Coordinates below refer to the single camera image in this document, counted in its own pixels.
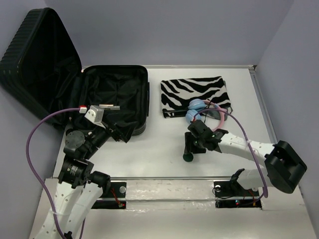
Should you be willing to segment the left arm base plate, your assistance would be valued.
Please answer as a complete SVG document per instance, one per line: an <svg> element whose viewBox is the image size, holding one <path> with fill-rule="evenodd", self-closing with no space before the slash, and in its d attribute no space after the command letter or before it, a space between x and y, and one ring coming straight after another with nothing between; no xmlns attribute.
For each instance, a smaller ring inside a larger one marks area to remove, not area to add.
<svg viewBox="0 0 319 239"><path fill-rule="evenodd" d="M125 181L112 181L110 190L104 192L91 209L124 210L127 206L126 192Z"/></svg>

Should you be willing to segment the black hard-shell suitcase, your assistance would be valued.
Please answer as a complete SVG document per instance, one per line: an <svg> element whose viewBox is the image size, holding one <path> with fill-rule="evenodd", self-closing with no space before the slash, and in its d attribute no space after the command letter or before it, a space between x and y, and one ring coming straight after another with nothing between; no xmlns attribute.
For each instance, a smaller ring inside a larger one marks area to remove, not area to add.
<svg viewBox="0 0 319 239"><path fill-rule="evenodd" d="M1 86L39 119L67 108L113 104L107 120L146 129L150 86L140 65L93 65L83 68L57 12L30 10L0 62Z"/></svg>

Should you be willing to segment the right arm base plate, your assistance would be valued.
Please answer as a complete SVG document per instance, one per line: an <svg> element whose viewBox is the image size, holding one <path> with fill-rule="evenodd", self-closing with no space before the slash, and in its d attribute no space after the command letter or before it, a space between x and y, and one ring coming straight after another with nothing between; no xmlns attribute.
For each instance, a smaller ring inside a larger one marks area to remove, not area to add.
<svg viewBox="0 0 319 239"><path fill-rule="evenodd" d="M258 191L245 190L237 185L232 188L230 181L214 181L212 193L218 209L262 208Z"/></svg>

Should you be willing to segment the blue pink cat-ear headphones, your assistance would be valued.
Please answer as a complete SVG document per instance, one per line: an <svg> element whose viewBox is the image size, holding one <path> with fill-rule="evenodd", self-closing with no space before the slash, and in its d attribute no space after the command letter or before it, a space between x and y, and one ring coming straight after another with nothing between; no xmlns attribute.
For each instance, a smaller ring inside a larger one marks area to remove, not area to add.
<svg viewBox="0 0 319 239"><path fill-rule="evenodd" d="M210 100L194 99L189 103L188 111L186 112L186 115L185 115L187 123L191 124L195 119L200 120L201 119L200 111L204 109L218 109L218 110L223 110L224 112L227 112L227 109L221 108L218 104L213 103ZM213 130L221 129L227 118L225 113L222 113L221 111L207 111L207 112L204 112L204 114L206 116L210 115L212 118L219 120L219 125L215 127Z"/></svg>

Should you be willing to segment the dark green round puff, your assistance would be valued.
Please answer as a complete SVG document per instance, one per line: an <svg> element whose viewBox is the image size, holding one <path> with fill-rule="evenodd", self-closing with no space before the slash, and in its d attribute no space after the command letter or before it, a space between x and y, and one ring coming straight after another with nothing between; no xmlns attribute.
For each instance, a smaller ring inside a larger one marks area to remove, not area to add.
<svg viewBox="0 0 319 239"><path fill-rule="evenodd" d="M192 162L194 159L193 154L192 153L185 153L183 155L183 160L186 162Z"/></svg>

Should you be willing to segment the silver glitter tube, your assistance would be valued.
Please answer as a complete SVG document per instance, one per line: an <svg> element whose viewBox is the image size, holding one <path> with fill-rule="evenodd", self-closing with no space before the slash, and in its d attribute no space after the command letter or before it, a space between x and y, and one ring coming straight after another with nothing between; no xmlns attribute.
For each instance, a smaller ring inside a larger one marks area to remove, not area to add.
<svg viewBox="0 0 319 239"><path fill-rule="evenodd" d="M120 110L120 106L115 106L115 105L106 105L106 104L100 104L99 105L100 108L104 109L104 110L111 110L111 111L118 111Z"/></svg>

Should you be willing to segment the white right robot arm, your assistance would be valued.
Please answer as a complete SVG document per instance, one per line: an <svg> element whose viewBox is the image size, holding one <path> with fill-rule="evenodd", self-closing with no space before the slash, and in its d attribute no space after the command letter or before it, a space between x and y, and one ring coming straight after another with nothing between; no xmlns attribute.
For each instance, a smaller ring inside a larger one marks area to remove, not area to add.
<svg viewBox="0 0 319 239"><path fill-rule="evenodd" d="M216 151L235 155L256 164L256 169L238 169L229 180L229 189L234 195L246 190L274 187L291 194L307 171L307 166L286 141L276 144L250 141L224 129L211 130L203 121L195 120L184 134L186 162L194 154Z"/></svg>

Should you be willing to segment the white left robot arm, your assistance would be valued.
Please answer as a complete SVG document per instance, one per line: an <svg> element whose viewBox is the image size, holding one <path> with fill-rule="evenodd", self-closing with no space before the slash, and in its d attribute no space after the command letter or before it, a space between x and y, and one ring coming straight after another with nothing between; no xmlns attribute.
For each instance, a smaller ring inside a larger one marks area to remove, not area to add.
<svg viewBox="0 0 319 239"><path fill-rule="evenodd" d="M50 209L37 239L74 239L83 230L87 214L98 198L109 194L108 174L94 171L90 158L109 139L128 142L136 122L99 123L92 130L70 128L66 132L64 159L57 177L56 191L50 194L41 181Z"/></svg>

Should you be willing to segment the zebra print pouch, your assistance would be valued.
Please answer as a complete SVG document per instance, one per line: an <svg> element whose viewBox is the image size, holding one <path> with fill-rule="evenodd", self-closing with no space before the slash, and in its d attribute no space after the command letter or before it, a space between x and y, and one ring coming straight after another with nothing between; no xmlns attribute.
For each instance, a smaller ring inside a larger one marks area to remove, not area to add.
<svg viewBox="0 0 319 239"><path fill-rule="evenodd" d="M189 103L195 99L215 103L228 112L232 112L226 82L221 76L162 80L160 90L164 118L184 117Z"/></svg>

